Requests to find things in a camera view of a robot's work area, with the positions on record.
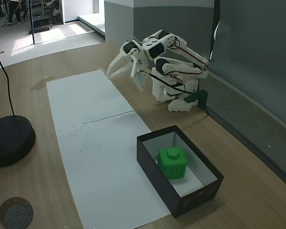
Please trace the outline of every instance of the white wall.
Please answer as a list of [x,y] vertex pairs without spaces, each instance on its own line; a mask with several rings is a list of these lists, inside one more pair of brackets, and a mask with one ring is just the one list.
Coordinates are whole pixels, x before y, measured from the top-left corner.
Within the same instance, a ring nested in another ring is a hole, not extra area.
[[104,0],[99,0],[99,13],[101,14],[105,13]]
[[64,22],[77,20],[78,16],[93,13],[93,0],[62,0]]

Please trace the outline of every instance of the green connector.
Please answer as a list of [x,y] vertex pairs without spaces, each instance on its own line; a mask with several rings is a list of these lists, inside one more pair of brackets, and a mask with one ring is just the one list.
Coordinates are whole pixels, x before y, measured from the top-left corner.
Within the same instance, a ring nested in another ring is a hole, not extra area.
[[158,156],[158,166],[167,179],[184,177],[187,161],[181,147],[160,149]]
[[206,90],[200,90],[198,92],[193,92],[192,95],[184,98],[184,101],[187,103],[192,103],[198,100],[198,107],[203,111],[205,111],[207,99],[208,99],[208,92]]

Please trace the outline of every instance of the wooden table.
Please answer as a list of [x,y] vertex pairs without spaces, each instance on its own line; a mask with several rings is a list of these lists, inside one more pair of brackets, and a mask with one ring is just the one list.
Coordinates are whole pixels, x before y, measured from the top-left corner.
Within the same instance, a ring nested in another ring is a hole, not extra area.
[[[36,131],[32,151],[19,163],[0,168],[0,206],[12,197],[33,206],[30,229],[82,229],[59,151],[46,82],[104,70],[118,49],[89,46],[11,65],[11,94],[16,114]],[[225,176],[214,200],[176,219],[171,215],[143,229],[286,229],[286,185],[253,153],[197,107],[170,113],[151,93],[140,93],[129,77],[114,85],[151,130],[178,125]],[[6,79],[0,72],[0,117],[10,115]]]

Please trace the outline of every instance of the gray wall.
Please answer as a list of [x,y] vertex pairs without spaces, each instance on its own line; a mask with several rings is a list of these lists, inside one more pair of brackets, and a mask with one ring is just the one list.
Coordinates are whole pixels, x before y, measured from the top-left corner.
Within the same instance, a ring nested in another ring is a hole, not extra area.
[[214,0],[107,0],[106,41],[121,46],[158,30],[167,30],[188,41],[188,46],[208,58]]
[[133,34],[133,7],[105,1],[105,38],[106,42],[114,42],[122,46],[128,34]]
[[221,0],[211,70],[286,123],[286,0]]
[[134,8],[134,35],[137,39],[142,40],[158,30],[166,30],[185,39],[188,47],[205,58],[209,57],[212,24],[213,8],[190,6]]

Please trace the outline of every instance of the white paper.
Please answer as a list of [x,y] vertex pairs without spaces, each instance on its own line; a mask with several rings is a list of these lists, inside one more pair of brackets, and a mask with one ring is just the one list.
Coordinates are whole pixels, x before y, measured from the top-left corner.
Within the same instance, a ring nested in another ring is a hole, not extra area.
[[47,82],[56,132],[133,108],[102,71]]
[[85,229],[132,229],[170,214],[136,161],[150,132],[100,71],[47,83],[65,172]]
[[170,214],[136,161],[136,137],[148,132],[131,112],[57,133],[84,228],[131,229]]

